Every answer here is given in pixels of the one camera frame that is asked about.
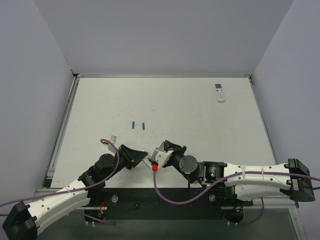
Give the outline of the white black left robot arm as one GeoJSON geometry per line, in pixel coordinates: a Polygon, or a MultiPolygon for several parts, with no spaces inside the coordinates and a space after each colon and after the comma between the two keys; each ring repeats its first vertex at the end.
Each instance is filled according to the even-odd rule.
{"type": "Polygon", "coordinates": [[[16,200],[6,216],[2,229],[9,240],[35,240],[48,226],[72,211],[88,204],[96,206],[103,199],[106,181],[122,169],[135,168],[148,153],[125,145],[115,148],[115,154],[101,155],[87,171],[66,187],[24,200],[16,200]]]}

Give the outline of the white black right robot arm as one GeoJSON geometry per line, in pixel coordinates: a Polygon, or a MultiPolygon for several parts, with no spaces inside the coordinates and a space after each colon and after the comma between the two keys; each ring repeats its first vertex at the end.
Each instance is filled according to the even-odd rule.
{"type": "Polygon", "coordinates": [[[298,159],[267,166],[238,165],[227,162],[199,162],[186,155],[186,146],[168,140],[160,149],[168,156],[163,167],[175,168],[190,184],[211,185],[225,189],[240,201],[271,196],[288,196],[295,202],[315,201],[310,170],[298,159]]]}

